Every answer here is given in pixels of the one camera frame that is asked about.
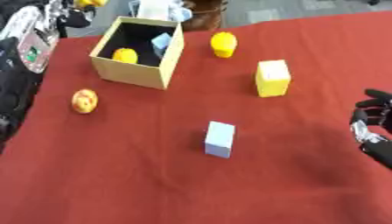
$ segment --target cardboard box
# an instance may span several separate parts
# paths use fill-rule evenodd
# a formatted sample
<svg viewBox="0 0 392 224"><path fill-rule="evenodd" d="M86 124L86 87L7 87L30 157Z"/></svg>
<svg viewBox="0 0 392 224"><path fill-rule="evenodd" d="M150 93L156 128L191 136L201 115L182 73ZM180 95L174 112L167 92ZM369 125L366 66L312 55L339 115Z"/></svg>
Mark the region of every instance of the cardboard box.
<svg viewBox="0 0 392 224"><path fill-rule="evenodd" d="M160 59L154 53L151 40L165 32L171 35L171 43ZM137 64L112 60L113 53L119 48L134 49L138 54ZM184 35L180 23L119 17L90 57L104 80L167 89L183 49Z"/></svg>

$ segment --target table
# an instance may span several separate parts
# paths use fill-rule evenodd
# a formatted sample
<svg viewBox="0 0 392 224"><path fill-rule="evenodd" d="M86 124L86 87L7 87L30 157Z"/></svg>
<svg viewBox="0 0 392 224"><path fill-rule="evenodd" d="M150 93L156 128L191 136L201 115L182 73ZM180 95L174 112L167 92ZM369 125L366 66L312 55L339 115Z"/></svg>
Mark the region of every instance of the table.
<svg viewBox="0 0 392 224"><path fill-rule="evenodd" d="M23 128L0 158L3 224L390 223L392 174L362 154L348 127L364 88L390 91L391 12L185 35L165 92L100 80L99 38L62 40ZM256 63L285 59L285 97L262 99ZM80 88L100 96L70 110ZM236 125L233 155L205 155L209 121Z"/></svg>

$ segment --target floor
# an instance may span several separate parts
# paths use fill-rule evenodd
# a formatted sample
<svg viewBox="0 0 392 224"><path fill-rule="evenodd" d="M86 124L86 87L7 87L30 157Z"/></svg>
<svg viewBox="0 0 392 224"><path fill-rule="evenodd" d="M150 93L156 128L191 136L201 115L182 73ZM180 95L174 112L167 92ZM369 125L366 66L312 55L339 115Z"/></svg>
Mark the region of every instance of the floor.
<svg viewBox="0 0 392 224"><path fill-rule="evenodd" d="M248 25L286 18L307 18L333 14L392 10L392 1L369 6L366 0L228 0L224 27ZM70 37L102 35L117 16L128 15L127 0L109 0L98 10L93 24L85 29L69 29Z"/></svg>

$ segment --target light blue cube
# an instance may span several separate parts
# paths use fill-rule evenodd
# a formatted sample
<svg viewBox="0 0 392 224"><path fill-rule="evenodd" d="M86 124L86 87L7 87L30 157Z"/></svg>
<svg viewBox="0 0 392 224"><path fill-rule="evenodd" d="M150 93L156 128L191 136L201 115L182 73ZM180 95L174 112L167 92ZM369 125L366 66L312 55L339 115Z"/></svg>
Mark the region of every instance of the light blue cube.
<svg viewBox="0 0 392 224"><path fill-rule="evenodd" d="M235 126L222 122L210 122L206 134L206 154L230 158Z"/></svg>
<svg viewBox="0 0 392 224"><path fill-rule="evenodd" d="M154 53L162 59L165 55L166 48L169 46L170 42L172 41L172 37L165 33L155 37L151 43L152 47L154 48Z"/></svg>

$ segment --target yellow cube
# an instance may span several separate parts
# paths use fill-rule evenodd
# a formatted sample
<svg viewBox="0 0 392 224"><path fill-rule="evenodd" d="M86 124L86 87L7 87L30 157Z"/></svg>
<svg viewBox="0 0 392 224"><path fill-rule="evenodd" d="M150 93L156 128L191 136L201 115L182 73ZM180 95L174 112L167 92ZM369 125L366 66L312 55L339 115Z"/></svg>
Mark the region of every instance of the yellow cube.
<svg viewBox="0 0 392 224"><path fill-rule="evenodd" d="M283 59L259 62L255 82L261 97L285 95L290 81L289 68Z"/></svg>

